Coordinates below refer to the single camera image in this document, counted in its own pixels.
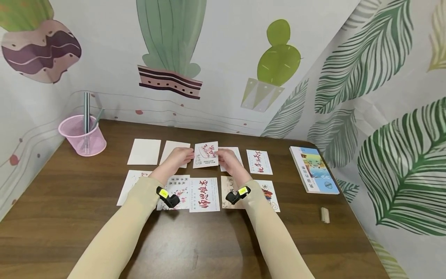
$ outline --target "green leaf print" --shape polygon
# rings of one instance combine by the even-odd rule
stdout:
[[[390,279],[409,279],[407,274],[398,264],[398,261],[389,252],[387,252],[381,244],[377,243],[373,239],[369,238],[369,240]]]
[[[325,60],[314,110],[330,113],[336,105],[376,90],[403,66],[412,48],[410,0],[394,0]]]
[[[381,0],[361,0],[351,13],[347,21],[342,25],[342,30],[355,29],[368,21],[380,8]]]
[[[355,110],[340,109],[330,118],[318,121],[308,132],[308,141],[317,145],[330,167],[344,167],[358,146]]]
[[[446,69],[446,0],[441,0],[432,14],[433,34],[429,36],[432,45],[432,58],[429,69]]]
[[[358,169],[376,224],[446,235],[446,97],[375,131]]]
[[[338,185],[341,188],[341,191],[344,194],[348,203],[351,203],[353,199],[356,197],[356,194],[358,194],[359,185],[346,182],[340,179],[337,179],[336,181],[338,182]]]
[[[293,93],[266,126],[261,137],[284,138],[294,129],[304,111],[307,86],[308,79],[296,86]]]

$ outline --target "book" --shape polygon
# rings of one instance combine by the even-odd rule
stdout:
[[[307,193],[339,194],[335,180],[317,149],[290,146],[289,150]]]

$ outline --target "hand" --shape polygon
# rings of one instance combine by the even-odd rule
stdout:
[[[223,166],[232,177],[234,177],[237,187],[241,187],[246,184],[246,182],[252,180],[252,177],[242,164],[240,164],[232,150],[219,149],[216,154],[219,157],[219,164]]]
[[[157,167],[149,177],[157,179],[165,185],[169,177],[177,173],[178,169],[194,158],[194,150],[187,147],[175,147],[167,159]]]

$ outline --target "beige sleeve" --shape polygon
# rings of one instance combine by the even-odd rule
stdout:
[[[68,279],[118,279],[130,260],[148,217],[159,200],[154,178],[141,177],[123,206],[91,241]]]
[[[265,199],[260,185],[251,180],[243,200],[263,257],[273,279],[314,279],[279,216]]]

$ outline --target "pink pen holder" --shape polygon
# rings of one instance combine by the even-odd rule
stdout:
[[[96,118],[90,116],[90,127]],[[66,137],[77,154],[85,157],[95,156],[101,153],[107,146],[107,142],[99,129],[99,123],[89,133],[84,132],[83,114],[69,117],[59,125],[59,133]]]

